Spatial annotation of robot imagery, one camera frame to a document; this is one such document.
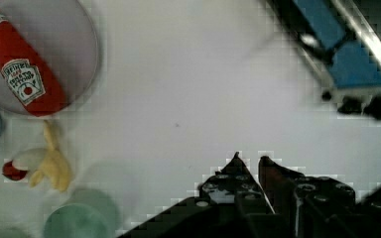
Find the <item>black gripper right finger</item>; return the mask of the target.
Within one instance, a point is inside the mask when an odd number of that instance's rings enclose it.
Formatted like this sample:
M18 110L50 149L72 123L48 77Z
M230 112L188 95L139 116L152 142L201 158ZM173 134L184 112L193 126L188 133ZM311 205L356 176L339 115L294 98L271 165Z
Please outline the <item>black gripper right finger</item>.
M259 181L273 210L296 238L356 238L350 223L353 188L330 177L311 177L278 165L268 156L259 162Z

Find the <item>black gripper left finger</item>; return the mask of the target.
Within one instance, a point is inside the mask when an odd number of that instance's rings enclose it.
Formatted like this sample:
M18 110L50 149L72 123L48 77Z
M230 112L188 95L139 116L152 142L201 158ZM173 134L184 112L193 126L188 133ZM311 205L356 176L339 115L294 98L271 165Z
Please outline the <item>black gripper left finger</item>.
M273 211L238 152L198 192L218 212L213 227L220 238L274 237Z

